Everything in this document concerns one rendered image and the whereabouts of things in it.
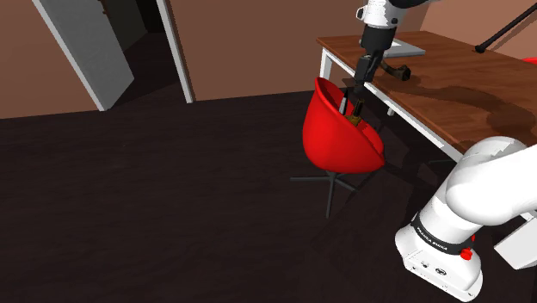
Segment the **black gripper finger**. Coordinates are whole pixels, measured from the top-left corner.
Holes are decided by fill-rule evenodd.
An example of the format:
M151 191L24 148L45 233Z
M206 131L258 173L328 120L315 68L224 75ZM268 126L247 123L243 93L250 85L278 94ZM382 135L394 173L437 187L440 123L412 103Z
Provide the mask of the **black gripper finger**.
M366 53L362 55L355 68L355 86L353 93L358 96L364 89L364 83L373 81L373 76L383 59L382 53Z

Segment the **brown bone-shaped object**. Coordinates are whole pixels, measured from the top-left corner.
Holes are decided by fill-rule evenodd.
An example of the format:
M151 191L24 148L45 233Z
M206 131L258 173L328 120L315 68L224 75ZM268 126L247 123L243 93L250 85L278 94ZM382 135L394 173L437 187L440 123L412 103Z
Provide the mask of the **brown bone-shaped object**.
M389 75L395 77L400 81L408 81L411 76L411 70L407 65L401 65L398 68L394 68L388 65L385 60L380 62L380 67Z

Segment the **brown bottle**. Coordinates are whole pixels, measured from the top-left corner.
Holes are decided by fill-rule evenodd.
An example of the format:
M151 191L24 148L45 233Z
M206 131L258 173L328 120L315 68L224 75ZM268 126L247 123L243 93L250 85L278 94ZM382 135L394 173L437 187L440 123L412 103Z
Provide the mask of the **brown bottle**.
M363 109L364 102L365 101L363 99L358 99L356 101L356 104L354 106L352 113L349 115L346 115L346 119L354 126L357 126L362 120L361 111Z

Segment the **red shell chair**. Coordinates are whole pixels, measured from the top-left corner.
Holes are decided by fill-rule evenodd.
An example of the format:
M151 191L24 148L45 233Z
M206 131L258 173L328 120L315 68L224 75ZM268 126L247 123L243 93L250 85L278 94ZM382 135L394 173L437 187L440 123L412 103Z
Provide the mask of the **red shell chair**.
M385 164L384 144L378 133L366 121L354 126L346 115L354 105L347 100L346 115L338 111L344 93L331 81L317 77L315 89L306 111L302 129L303 147L307 158L324 176L293 176L293 181L328 181L330 190L326 214L330 215L334 187L357 188L342 179L346 174L371 173Z

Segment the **grey open door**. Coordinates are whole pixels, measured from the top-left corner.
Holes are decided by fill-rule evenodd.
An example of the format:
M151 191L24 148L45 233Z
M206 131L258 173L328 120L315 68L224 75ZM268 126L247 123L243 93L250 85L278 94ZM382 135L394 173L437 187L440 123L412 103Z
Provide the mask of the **grey open door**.
M100 111L134 80L102 0L32 0Z

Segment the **wooden desk with white frame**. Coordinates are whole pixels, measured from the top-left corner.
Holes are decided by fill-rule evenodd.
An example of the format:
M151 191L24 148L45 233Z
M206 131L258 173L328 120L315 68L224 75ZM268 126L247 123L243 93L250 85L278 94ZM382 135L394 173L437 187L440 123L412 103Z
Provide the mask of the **wooden desk with white frame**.
M509 56L479 54L472 46L430 32L399 35L424 49L406 63L410 80L381 72L367 89L453 160L474 143L503 135L532 146L537 164L537 65ZM528 176L537 194L537 170Z

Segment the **white door frame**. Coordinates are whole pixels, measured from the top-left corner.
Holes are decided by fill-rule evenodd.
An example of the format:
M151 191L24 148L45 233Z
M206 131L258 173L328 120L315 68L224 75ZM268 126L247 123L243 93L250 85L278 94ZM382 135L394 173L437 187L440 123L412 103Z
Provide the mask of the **white door frame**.
M193 103L195 99L192 92L191 83L189 82L188 68L185 65L184 57L182 55L180 40L173 18L173 11L170 7L170 0L156 0L156 2L159 14L161 15L162 23L164 25L164 31L169 42L170 51L174 59L176 72L182 86L185 102Z

